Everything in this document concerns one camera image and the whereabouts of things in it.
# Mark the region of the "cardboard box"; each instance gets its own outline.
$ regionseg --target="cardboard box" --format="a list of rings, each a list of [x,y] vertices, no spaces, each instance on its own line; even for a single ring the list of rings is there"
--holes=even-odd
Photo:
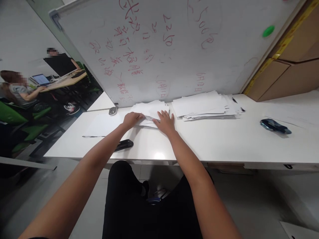
[[[274,60],[255,80],[248,97],[260,102],[298,95],[319,87],[319,59],[289,63]]]
[[[295,20],[290,24],[284,36],[289,32],[293,25],[301,17],[302,13],[310,6],[312,1],[307,1],[303,9],[295,17]],[[286,49],[278,58],[279,60],[302,62],[319,58],[319,5],[317,5],[310,15],[302,22],[298,29],[293,33],[293,38],[287,45]],[[269,54],[273,57],[279,49],[279,44]]]

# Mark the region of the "yellow tape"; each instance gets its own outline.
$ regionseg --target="yellow tape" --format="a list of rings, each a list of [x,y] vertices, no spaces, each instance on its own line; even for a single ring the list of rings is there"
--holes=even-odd
[[[295,31],[300,27],[300,25],[303,23],[304,20],[307,19],[307,17],[310,15],[310,13],[312,12],[312,10],[315,9],[315,7],[319,4],[319,0],[313,0],[311,2],[311,4],[308,6],[308,8],[303,12],[303,14],[300,16],[300,18],[296,21],[296,23],[292,26],[292,28],[289,30],[289,32],[287,32],[287,34],[285,35],[285,37],[281,40],[281,42],[279,43],[279,49],[277,50],[277,52],[272,56],[272,58],[268,59],[261,67],[260,69],[256,72],[256,74],[254,75],[254,77],[250,80],[248,86],[246,87],[246,89],[244,90],[244,94],[248,95],[248,93],[250,92],[251,88],[253,87],[256,79],[260,76],[260,74],[270,65],[270,63],[273,60],[277,60],[280,55],[284,52],[284,50],[286,49],[286,47],[289,45],[289,43],[291,42],[291,40],[293,39],[293,34],[295,33]]]

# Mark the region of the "sneaker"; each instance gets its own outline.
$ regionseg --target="sneaker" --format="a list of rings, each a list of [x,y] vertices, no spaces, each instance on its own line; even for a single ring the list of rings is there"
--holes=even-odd
[[[74,106],[73,111],[69,113],[69,115],[73,115],[75,113],[77,113],[80,110],[80,107],[78,106]]]
[[[72,103],[68,103],[67,106],[64,106],[64,108],[69,111],[69,115],[73,115],[75,113],[77,113],[80,108],[78,106],[73,105]]]
[[[67,111],[73,112],[73,108],[71,106],[63,106]]]

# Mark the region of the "whiteboard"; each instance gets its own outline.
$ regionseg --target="whiteboard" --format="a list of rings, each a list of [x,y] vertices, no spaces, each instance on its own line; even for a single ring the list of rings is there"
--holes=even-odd
[[[78,0],[56,12],[102,88],[128,107],[239,93],[298,2]]]

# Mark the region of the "laptop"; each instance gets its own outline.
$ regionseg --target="laptop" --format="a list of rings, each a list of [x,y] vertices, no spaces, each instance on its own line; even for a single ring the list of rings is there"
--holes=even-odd
[[[32,78],[41,86],[46,86],[50,84],[49,80],[45,77],[44,74],[32,76]]]

